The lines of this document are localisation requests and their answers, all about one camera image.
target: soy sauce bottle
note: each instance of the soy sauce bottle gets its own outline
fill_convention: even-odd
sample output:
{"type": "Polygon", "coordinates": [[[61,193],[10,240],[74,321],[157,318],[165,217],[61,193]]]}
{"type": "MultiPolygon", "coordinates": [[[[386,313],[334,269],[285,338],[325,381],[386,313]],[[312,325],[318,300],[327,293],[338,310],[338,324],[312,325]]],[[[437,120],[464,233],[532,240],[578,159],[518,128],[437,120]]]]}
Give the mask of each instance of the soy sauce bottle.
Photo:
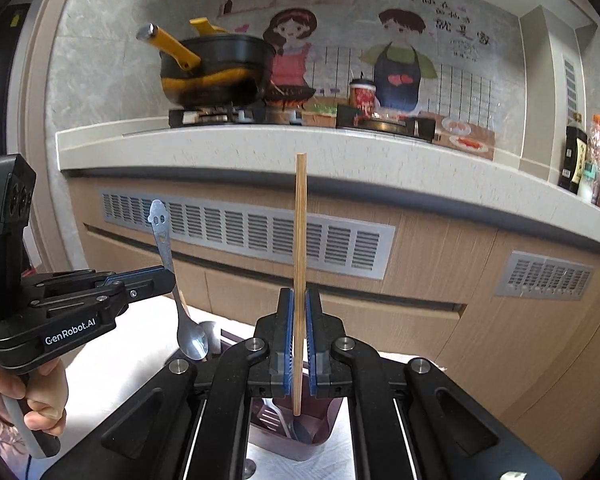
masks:
{"type": "Polygon", "coordinates": [[[587,134],[582,126],[582,115],[574,112],[573,120],[567,125],[567,142],[558,186],[578,193],[586,153],[587,134]]]}

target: dark blue apron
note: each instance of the dark blue apron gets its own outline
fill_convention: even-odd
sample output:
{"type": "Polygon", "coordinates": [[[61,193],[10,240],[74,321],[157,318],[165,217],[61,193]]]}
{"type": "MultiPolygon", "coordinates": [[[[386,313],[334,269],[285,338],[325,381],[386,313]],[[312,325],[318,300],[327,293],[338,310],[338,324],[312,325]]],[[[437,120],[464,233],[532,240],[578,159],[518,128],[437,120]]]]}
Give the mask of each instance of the dark blue apron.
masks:
{"type": "Polygon", "coordinates": [[[389,43],[382,54],[378,56],[374,65],[374,84],[376,85],[376,98],[385,108],[396,108],[405,112],[411,112],[418,104],[418,90],[420,89],[420,63],[418,53],[413,49],[413,63],[401,63],[392,61],[387,56],[389,43]],[[406,74],[413,82],[404,83],[399,86],[389,83],[389,76],[395,74],[406,74]]]}

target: blue gripper pad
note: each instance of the blue gripper pad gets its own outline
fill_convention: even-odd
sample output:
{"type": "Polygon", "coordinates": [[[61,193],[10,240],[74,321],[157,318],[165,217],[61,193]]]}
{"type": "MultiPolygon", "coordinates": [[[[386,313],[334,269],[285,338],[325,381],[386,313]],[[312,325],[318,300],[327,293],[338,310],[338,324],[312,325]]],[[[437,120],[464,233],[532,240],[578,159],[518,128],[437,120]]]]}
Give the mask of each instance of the blue gripper pad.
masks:
{"type": "Polygon", "coordinates": [[[304,315],[306,317],[306,354],[309,361],[309,394],[315,397],[318,393],[318,377],[315,367],[314,323],[308,292],[304,295],[304,315]]]}
{"type": "Polygon", "coordinates": [[[294,292],[289,293],[289,302],[286,306],[286,339],[283,362],[285,363],[285,373],[282,378],[282,385],[285,389],[285,395],[291,394],[293,386],[293,334],[294,334],[294,292]]]}

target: green shirt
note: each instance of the green shirt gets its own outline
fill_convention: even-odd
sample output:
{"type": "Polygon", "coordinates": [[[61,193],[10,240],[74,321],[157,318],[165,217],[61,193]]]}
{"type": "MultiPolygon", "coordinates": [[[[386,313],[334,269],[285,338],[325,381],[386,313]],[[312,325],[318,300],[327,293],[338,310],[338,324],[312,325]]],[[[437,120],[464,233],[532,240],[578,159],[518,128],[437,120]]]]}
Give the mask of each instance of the green shirt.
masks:
{"type": "MultiPolygon", "coordinates": [[[[366,52],[363,52],[360,56],[360,60],[364,61],[369,65],[375,65],[376,61],[382,54],[382,51],[386,49],[386,45],[374,45],[366,52]]],[[[398,63],[411,64],[415,60],[415,50],[413,47],[401,47],[391,45],[387,51],[386,56],[391,60],[398,63]]],[[[420,65],[420,74],[422,77],[435,79],[438,77],[435,67],[431,60],[424,54],[418,53],[418,64],[420,65]]]]}

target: cartoon boy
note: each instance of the cartoon boy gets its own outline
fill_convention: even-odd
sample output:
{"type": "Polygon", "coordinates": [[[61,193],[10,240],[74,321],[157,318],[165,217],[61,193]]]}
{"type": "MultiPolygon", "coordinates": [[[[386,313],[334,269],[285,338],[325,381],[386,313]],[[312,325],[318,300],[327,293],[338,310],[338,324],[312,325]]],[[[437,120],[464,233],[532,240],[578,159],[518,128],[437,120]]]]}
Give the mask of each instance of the cartoon boy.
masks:
{"type": "Polygon", "coordinates": [[[375,45],[360,56],[374,66],[376,98],[384,108],[411,112],[418,104],[420,80],[436,79],[431,60],[410,44],[413,34],[422,34],[426,25],[415,12],[387,9],[378,14],[391,41],[375,45]]]}

